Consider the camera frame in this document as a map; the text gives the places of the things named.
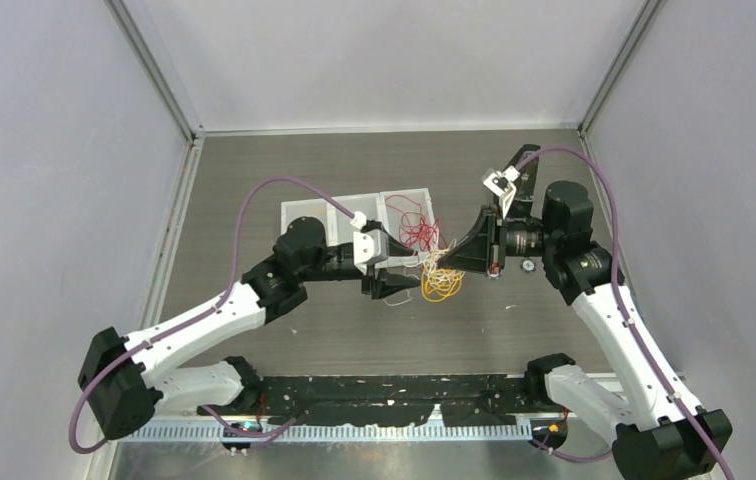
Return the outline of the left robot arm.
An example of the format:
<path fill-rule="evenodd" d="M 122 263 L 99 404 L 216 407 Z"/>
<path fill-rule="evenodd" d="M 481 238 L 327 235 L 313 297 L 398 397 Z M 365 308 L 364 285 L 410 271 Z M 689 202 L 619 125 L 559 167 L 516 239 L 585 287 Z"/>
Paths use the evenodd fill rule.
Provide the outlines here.
<path fill-rule="evenodd" d="M 75 409 L 89 407 L 106 440 L 125 438 L 166 412 L 229 406 L 250 413 L 261 389 L 243 358 L 203 367 L 186 362 L 289 314 L 307 300 L 309 282 L 358 281 L 373 300 L 415 288 L 418 280 L 381 265 L 414 254 L 377 220 L 359 222 L 351 241 L 330 246 L 320 220 L 298 217 L 269 257 L 214 298 L 144 330 L 121 335 L 108 327 L 95 334 L 79 371 L 82 398 Z"/>

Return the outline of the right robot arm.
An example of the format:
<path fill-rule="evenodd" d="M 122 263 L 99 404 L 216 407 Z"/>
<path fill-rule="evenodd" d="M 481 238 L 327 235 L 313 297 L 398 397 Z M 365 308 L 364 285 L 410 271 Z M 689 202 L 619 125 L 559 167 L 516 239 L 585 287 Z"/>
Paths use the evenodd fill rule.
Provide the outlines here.
<path fill-rule="evenodd" d="M 593 238 L 594 206 L 586 188 L 552 183 L 541 216 L 534 217 L 513 182 L 488 179 L 485 186 L 492 202 L 439 265 L 495 277 L 509 257 L 539 258 L 546 279 L 591 331 L 622 388 L 611 392 L 571 357 L 555 353 L 528 363 L 528 403 L 576 414 L 606 441 L 626 479 L 710 472 L 732 434 L 731 422 L 723 411 L 703 407 L 651 339 L 613 255 Z"/>

